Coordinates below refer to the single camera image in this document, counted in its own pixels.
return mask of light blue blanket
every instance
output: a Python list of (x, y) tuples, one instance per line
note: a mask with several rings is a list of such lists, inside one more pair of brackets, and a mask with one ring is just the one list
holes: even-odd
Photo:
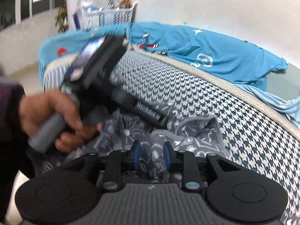
[(263, 91), (267, 88), (267, 73), (287, 69), (283, 58), (252, 43), (190, 26), (133, 23), (129, 38), (133, 44), (148, 44), (144, 49), (149, 52), (166, 52), (171, 58), (229, 82)]
[(167, 55), (238, 84), (275, 110), (288, 114), (297, 126), (300, 124), (300, 98), (284, 101), (265, 92), (266, 74), (287, 69), (283, 58), (247, 41), (189, 26), (137, 22), (70, 31), (52, 37), (39, 51), (41, 84), (45, 68), (59, 57), (59, 51), (62, 55), (78, 52), (90, 40), (105, 35), (126, 35), (132, 44), (149, 52)]
[(300, 126), (300, 96), (296, 99), (285, 101), (276, 95), (264, 92), (254, 86), (238, 85), (242, 90), (260, 98), (268, 106), (272, 107), (281, 115), (291, 121), (296, 127)]

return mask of ribbed plastic surface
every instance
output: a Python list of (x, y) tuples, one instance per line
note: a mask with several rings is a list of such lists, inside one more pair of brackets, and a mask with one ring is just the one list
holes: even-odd
[[(106, 193), (98, 205), (72, 225), (216, 225), (235, 224), (218, 217), (200, 195), (186, 193), (177, 184), (126, 184)], [(280, 225), (278, 221), (269, 223)]]
[(104, 9), (92, 14), (79, 10), (81, 29), (89, 30), (96, 26), (130, 23), (136, 4), (133, 3), (131, 8)]

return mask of white wall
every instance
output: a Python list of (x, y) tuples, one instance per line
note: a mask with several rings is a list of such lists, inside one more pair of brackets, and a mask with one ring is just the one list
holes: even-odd
[(57, 34), (57, 9), (45, 11), (0, 32), (0, 64), (6, 75), (38, 61), (41, 43)]
[[(300, 0), (137, 1), (136, 21), (186, 21), (191, 26), (253, 42), (300, 68)], [(77, 0), (67, 3), (71, 15)]]

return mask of black suction cup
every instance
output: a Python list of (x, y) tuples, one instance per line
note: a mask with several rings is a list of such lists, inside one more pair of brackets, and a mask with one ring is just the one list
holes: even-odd
[(280, 219), (288, 197), (280, 184), (220, 156), (207, 156), (206, 199), (220, 215), (241, 223)]
[(36, 224), (64, 224), (92, 210), (97, 189), (80, 173), (55, 171), (23, 184), (15, 196), (23, 219)]

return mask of gray handle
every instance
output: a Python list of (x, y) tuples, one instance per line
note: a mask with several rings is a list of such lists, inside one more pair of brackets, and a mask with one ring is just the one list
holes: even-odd
[(43, 123), (38, 133), (29, 139), (28, 144), (37, 152), (46, 153), (65, 127), (64, 117), (56, 112)]

